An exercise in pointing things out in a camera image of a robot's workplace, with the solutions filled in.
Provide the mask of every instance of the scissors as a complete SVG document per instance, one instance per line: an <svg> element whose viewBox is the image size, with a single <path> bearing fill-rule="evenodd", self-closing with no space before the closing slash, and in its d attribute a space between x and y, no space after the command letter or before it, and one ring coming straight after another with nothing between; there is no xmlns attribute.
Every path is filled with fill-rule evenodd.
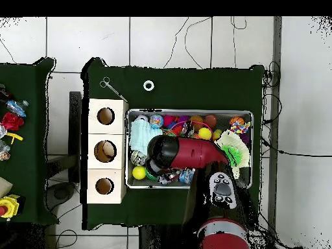
<svg viewBox="0 0 332 249"><path fill-rule="evenodd" d="M128 103L128 101L116 90L110 85L110 78L104 77L100 83L102 88L105 88L106 86L109 87L116 95L118 95L120 98L122 98L124 101Z"/></svg>

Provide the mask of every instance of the red flower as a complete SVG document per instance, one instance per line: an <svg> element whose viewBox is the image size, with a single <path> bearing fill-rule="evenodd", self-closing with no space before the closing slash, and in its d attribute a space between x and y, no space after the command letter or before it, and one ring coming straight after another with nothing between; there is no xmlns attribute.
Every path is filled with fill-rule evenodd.
<svg viewBox="0 0 332 249"><path fill-rule="evenodd" d="M1 124L6 128L6 130L17 131L19 127L24 124L24 120L13 113L6 113L3 116Z"/></svg>

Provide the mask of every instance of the wooden box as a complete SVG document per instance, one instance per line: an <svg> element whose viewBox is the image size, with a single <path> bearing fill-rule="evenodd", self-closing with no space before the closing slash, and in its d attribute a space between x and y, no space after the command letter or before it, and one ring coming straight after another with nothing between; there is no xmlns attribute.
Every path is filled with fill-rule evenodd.
<svg viewBox="0 0 332 249"><path fill-rule="evenodd" d="M114 99L90 99L89 134L125 134L125 115L128 103Z"/></svg>
<svg viewBox="0 0 332 249"><path fill-rule="evenodd" d="M122 169L125 166L125 137L88 134L88 169Z"/></svg>
<svg viewBox="0 0 332 249"><path fill-rule="evenodd" d="M88 204L120 204L126 194L125 169L88 169Z"/></svg>

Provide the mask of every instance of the tape roll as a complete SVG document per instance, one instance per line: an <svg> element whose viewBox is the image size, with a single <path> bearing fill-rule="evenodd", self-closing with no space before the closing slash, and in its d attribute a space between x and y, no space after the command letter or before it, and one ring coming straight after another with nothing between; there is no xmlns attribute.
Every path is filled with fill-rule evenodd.
<svg viewBox="0 0 332 249"><path fill-rule="evenodd" d="M143 87L144 87L145 91L151 91L154 88L154 84L151 80L147 80L144 82Z"/></svg>

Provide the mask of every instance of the green table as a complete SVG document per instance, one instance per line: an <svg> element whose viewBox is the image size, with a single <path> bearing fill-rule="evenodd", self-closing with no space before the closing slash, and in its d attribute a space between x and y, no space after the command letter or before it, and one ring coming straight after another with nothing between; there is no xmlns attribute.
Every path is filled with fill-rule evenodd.
<svg viewBox="0 0 332 249"><path fill-rule="evenodd" d="M168 108L198 110L248 110L254 115L253 185L250 195L255 210L259 206L259 151L262 116L262 76L264 67L252 69L151 69L107 67L100 58L92 58L83 68L81 201L83 228L98 224L139 226L144 224L181 224L187 190L128 189L121 204L86 204L88 97L119 99L99 82L109 77L112 86L129 103L129 108ZM143 83L151 80L154 89L147 92Z"/></svg>
<svg viewBox="0 0 332 249"><path fill-rule="evenodd" d="M53 68L52 58L41 58L32 65L0 64L0 83L6 86L16 100L27 100L29 108L25 124L15 131L24 138L14 141L10 159L0 161L0 176L14 186L11 193L26 198L23 213L14 216L14 222L54 224L57 218L45 207L46 164L46 90L47 76ZM0 105L0 118L8 112ZM11 137L2 138L8 145Z"/></svg>

